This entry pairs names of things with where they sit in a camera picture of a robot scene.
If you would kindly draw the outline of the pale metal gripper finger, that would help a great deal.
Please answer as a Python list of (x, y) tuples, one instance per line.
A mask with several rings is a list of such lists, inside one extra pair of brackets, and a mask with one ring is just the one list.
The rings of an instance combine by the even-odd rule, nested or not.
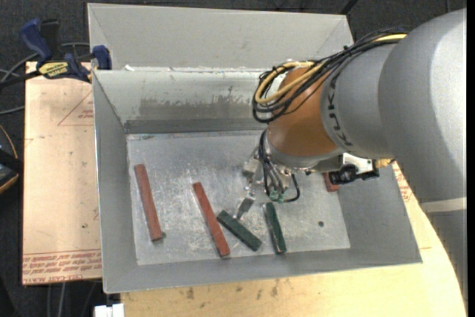
[(244, 214), (247, 213), (251, 209), (251, 207), (253, 206), (255, 202), (255, 199), (256, 199), (255, 190), (250, 186), (247, 186), (245, 190), (246, 190), (246, 195), (238, 204), (238, 207), (235, 212), (235, 219), (241, 219), (244, 216)]
[(246, 178), (246, 183), (251, 185), (257, 183), (261, 178), (261, 162), (255, 157), (249, 158), (243, 164), (242, 174)]

